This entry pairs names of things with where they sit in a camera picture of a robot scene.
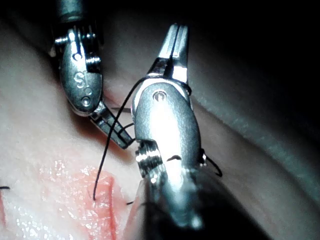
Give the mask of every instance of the metal shaft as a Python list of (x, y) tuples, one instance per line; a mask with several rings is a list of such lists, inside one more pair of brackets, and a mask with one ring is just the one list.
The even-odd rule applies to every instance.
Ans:
[(141, 181), (125, 240), (269, 239), (207, 167), (185, 169), (176, 181), (164, 165)]

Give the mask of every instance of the shiny metal surface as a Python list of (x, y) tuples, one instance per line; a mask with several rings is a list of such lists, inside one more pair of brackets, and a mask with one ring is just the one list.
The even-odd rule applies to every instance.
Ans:
[[(106, 135), (109, 134), (111, 126), (114, 124), (115, 115), (100, 101), (98, 107), (90, 115), (91, 121)], [(111, 139), (122, 149), (126, 149), (133, 141), (122, 125), (117, 122), (111, 133)]]
[(183, 85), (179, 84), (179, 82), (188, 84), (188, 46), (188, 27), (178, 24), (171, 25), (166, 34), (159, 55), (147, 73), (147, 76), (159, 76), (159, 78), (145, 80), (139, 87), (132, 103), (133, 119), (135, 118), (136, 109), (142, 92), (153, 83), (168, 83), (173, 85), (185, 100), (190, 103), (188, 92), (184, 89)]
[(143, 180), (124, 239), (268, 239), (206, 167), (198, 123), (179, 83), (188, 83), (187, 57), (188, 28), (174, 24), (147, 73), (159, 78), (144, 81), (133, 99)]
[(152, 169), (163, 163), (157, 143), (155, 141), (141, 142), (135, 152), (140, 174), (144, 178)]
[[(172, 160), (178, 160), (175, 167), (167, 170), (173, 178), (180, 173), (182, 167), (198, 166), (201, 158), (199, 127), (189, 95), (178, 80), (172, 79), (176, 64), (176, 67), (185, 68), (185, 76), (181, 79), (185, 80), (183, 84), (188, 83), (187, 57), (188, 27), (173, 24), (158, 58), (147, 73), (147, 77), (153, 78), (143, 82), (132, 104), (137, 142), (141, 145), (155, 143), (165, 165)], [(156, 159), (152, 157), (141, 158), (141, 155), (137, 154), (136, 159), (142, 177), (151, 171), (152, 167), (159, 165), (153, 162)]]
[(80, 33), (74, 29), (68, 31), (68, 43), (64, 47), (60, 65), (60, 77), (66, 97), (74, 111), (78, 115), (89, 116), (101, 100), (103, 79), (101, 74), (87, 71), (86, 54), (79, 35)]
[[(103, 76), (98, 56), (98, 39), (103, 42), (103, 37), (97, 34), (97, 21), (89, 15), (92, 1), (56, 0), (55, 3), (57, 16), (53, 34), (59, 36), (55, 46), (66, 97), (77, 115), (90, 117), (103, 133), (109, 135), (115, 116), (103, 102)], [(111, 139), (123, 149), (133, 141), (118, 122)]]
[[(159, 91), (166, 94), (162, 101), (154, 99)], [(134, 121), (136, 140), (155, 141), (164, 164), (173, 156), (180, 158), (182, 166), (199, 164), (201, 139), (197, 120), (189, 103), (171, 84), (148, 86), (140, 97)]]
[(209, 168), (182, 168), (172, 181), (169, 167), (141, 181), (125, 240), (270, 239)]

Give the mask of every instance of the skin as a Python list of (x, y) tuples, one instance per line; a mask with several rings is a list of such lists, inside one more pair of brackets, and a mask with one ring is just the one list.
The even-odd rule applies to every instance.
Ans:
[[(101, 58), (103, 92), (109, 107), (122, 103), (158, 54), (171, 19), (152, 21), (145, 22), (128, 12), (106, 19), (109, 37)], [(0, 37), (0, 184), (11, 188), (1, 190), (0, 208), (3, 205), (4, 210), (0, 214), (5, 216), (0, 224), (1, 239), (120, 239), (130, 211), (126, 202), (135, 198), (141, 180), (135, 163), (137, 144), (127, 150), (110, 145), (97, 203), (107, 207), (100, 211), (91, 201), (92, 183), (106, 137), (69, 108), (50, 57), (4, 21), (0, 21), (0, 31), (5, 33)], [(219, 87), (217, 81), (210, 84), (215, 60), (205, 54), (209, 40), (205, 35), (201, 39), (201, 32), (198, 34), (199, 38), (190, 36), (191, 43), (194, 40), (189, 54), (189, 80), (195, 95), (192, 103), (202, 147), (222, 169), (221, 183), (274, 239), (319, 239), (319, 202), (317, 194), (310, 190), (320, 186), (314, 177), (318, 172), (299, 177), (284, 164), (285, 157), (273, 155), (254, 137), (245, 139), (239, 129), (224, 123), (223, 114), (217, 114), (220, 119), (212, 114), (208, 106), (214, 108), (217, 102), (210, 97), (210, 91)], [(201, 84), (208, 90), (203, 92)], [(227, 96), (233, 99), (232, 92)], [(239, 112), (244, 117), (262, 118), (250, 115), (245, 107)], [(124, 113), (120, 122), (131, 123), (130, 114)], [(262, 126), (273, 133), (281, 132), (280, 123), (270, 127), (265, 122)], [(128, 132), (133, 136), (132, 128)], [(308, 153), (309, 161), (294, 159), (304, 169), (315, 169), (317, 164), (312, 159), (318, 158), (319, 153), (308, 144), (296, 150), (294, 137), (286, 136), (291, 139), (286, 149)], [(90, 218), (89, 213), (98, 217)], [(95, 221), (101, 228), (86, 226)]]

